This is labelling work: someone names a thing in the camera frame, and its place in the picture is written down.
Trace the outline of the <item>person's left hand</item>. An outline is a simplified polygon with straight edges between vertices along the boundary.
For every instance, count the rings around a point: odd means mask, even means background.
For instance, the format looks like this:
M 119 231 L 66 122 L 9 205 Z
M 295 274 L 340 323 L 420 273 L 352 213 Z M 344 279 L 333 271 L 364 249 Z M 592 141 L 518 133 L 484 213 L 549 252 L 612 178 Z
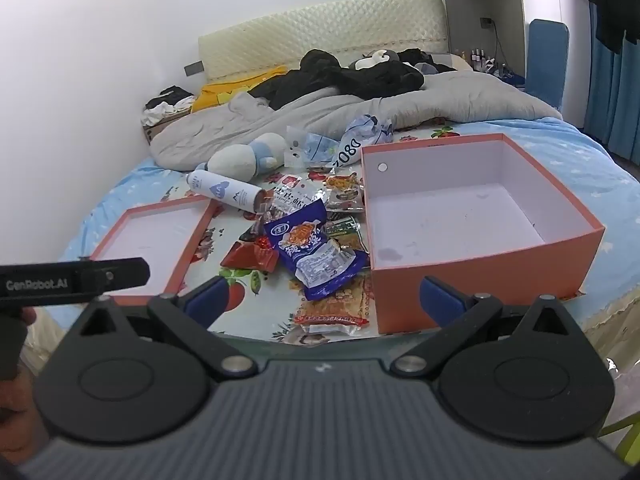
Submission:
M 1 455 L 12 464 L 26 462 L 49 440 L 32 395 L 32 374 L 24 366 L 12 380 L 1 383 Z

